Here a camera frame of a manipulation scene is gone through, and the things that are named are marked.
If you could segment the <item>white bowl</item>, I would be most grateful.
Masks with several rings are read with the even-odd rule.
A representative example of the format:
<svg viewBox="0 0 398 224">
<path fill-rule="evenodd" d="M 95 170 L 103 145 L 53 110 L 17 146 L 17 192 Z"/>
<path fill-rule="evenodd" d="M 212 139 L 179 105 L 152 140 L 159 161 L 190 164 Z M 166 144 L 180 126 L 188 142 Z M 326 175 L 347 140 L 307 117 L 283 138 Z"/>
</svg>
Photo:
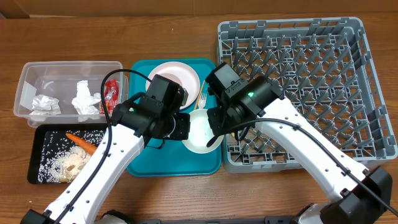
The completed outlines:
<svg viewBox="0 0 398 224">
<path fill-rule="evenodd" d="M 218 148 L 223 141 L 223 136 L 219 136 L 211 146 L 206 146 L 214 136 L 208 121 L 207 109 L 193 110 L 189 115 L 190 130 L 188 139 L 182 141 L 183 145 L 197 154 L 206 154 Z"/>
</svg>

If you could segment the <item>pink plate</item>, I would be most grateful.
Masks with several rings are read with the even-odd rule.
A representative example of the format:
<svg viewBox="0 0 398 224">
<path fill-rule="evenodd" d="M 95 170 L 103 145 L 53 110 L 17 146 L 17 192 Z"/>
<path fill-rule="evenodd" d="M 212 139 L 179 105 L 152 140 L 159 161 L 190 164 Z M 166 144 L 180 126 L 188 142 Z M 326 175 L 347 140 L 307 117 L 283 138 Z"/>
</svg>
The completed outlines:
<svg viewBox="0 0 398 224">
<path fill-rule="evenodd" d="M 161 75 L 178 84 L 180 84 L 188 93 L 187 102 L 180 109 L 189 107 L 196 99 L 200 91 L 200 79 L 194 69 L 182 62 L 165 62 L 153 69 L 149 78 L 153 79 L 155 75 Z"/>
</svg>

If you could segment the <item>red snack wrapper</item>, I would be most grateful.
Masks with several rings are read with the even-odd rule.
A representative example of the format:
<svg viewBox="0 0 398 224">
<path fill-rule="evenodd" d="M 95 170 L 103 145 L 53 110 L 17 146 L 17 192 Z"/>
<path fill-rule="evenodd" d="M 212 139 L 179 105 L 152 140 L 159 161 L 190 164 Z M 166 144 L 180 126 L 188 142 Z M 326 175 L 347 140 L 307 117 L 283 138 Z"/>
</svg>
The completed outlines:
<svg viewBox="0 0 398 224">
<path fill-rule="evenodd" d="M 108 80 L 104 86 L 105 106 L 108 114 L 111 115 L 119 103 L 119 84 L 115 79 Z"/>
</svg>

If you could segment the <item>orange carrot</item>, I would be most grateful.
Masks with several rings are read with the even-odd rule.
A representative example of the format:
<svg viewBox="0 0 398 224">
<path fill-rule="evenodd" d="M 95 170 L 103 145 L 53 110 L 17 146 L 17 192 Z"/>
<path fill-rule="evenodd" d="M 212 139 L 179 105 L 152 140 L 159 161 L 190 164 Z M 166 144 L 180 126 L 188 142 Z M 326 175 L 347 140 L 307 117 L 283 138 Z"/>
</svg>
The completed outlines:
<svg viewBox="0 0 398 224">
<path fill-rule="evenodd" d="M 89 142 L 86 142 L 82 138 L 79 138 L 78 136 L 75 136 L 70 133 L 66 133 L 66 137 L 70 140 L 72 140 L 75 144 L 77 144 L 79 147 L 81 147 L 85 152 L 87 152 L 89 155 L 93 155 L 97 149 L 97 147 Z"/>
</svg>

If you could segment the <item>white napkin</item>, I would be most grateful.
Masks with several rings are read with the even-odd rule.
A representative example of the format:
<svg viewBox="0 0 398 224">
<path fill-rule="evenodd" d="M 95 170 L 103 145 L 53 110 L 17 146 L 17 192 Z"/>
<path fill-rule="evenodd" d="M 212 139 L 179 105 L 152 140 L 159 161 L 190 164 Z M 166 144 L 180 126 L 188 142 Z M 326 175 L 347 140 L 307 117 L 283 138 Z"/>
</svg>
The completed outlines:
<svg viewBox="0 0 398 224">
<path fill-rule="evenodd" d="M 61 114 L 59 100 L 46 95 L 37 95 L 33 98 L 31 115 Z"/>
<path fill-rule="evenodd" d="M 88 88 L 88 81 L 82 80 L 76 84 L 76 97 L 72 99 L 72 105 L 76 109 L 78 114 L 99 114 L 99 109 L 96 108 L 96 104 L 101 101 L 100 93 L 94 93 L 93 95 Z"/>
</svg>

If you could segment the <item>rice and peanut shells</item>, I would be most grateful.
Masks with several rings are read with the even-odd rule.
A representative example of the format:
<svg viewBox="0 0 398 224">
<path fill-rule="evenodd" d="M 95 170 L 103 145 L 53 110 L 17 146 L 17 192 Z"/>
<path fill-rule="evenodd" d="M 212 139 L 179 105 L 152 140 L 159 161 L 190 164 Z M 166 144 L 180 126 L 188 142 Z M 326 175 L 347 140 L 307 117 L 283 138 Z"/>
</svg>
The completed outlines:
<svg viewBox="0 0 398 224">
<path fill-rule="evenodd" d="M 40 147 L 37 181 L 40 184 L 70 183 L 90 160 L 91 155 L 66 137 L 66 133 L 82 138 L 96 147 L 103 130 L 47 131 Z"/>
</svg>

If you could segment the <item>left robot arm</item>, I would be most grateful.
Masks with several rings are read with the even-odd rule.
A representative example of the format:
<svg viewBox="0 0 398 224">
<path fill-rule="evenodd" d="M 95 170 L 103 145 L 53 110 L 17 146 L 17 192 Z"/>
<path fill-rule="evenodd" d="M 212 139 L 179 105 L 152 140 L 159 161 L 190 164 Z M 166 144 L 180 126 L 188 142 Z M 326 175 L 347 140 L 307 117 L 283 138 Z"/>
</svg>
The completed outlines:
<svg viewBox="0 0 398 224">
<path fill-rule="evenodd" d="M 161 75 L 106 115 L 103 140 L 75 180 L 44 212 L 29 210 L 22 223 L 94 223 L 126 167 L 151 139 L 185 140 L 189 115 L 180 112 L 188 93 Z"/>
</svg>

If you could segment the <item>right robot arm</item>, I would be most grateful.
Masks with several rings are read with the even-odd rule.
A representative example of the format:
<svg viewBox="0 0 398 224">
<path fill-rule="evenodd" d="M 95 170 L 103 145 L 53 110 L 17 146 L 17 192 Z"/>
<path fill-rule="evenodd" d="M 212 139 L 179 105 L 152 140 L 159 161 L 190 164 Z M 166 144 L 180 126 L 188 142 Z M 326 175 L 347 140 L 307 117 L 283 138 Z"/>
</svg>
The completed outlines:
<svg viewBox="0 0 398 224">
<path fill-rule="evenodd" d="M 282 146 L 315 179 L 328 200 L 311 204 L 291 223 L 374 223 L 390 205 L 392 177 L 382 167 L 370 171 L 318 132 L 266 77 L 240 78 L 225 62 L 205 79 L 220 104 L 208 110 L 214 136 L 257 128 Z"/>
</svg>

